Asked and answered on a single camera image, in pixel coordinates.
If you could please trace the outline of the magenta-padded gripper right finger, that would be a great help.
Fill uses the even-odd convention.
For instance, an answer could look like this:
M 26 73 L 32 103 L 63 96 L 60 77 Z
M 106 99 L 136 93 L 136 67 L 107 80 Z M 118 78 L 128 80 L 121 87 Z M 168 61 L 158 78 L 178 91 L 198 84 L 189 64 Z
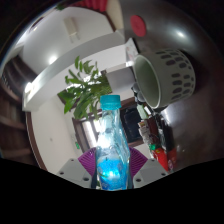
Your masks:
M 144 187 L 168 175 L 156 159 L 148 159 L 135 148 L 129 148 L 129 150 L 129 189 Z

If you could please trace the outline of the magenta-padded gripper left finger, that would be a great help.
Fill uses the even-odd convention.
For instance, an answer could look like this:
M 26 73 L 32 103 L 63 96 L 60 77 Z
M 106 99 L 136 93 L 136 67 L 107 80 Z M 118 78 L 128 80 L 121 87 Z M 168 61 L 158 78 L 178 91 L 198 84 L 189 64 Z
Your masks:
M 84 152 L 77 159 L 70 158 L 57 172 L 57 175 L 83 188 L 97 186 L 95 148 Z

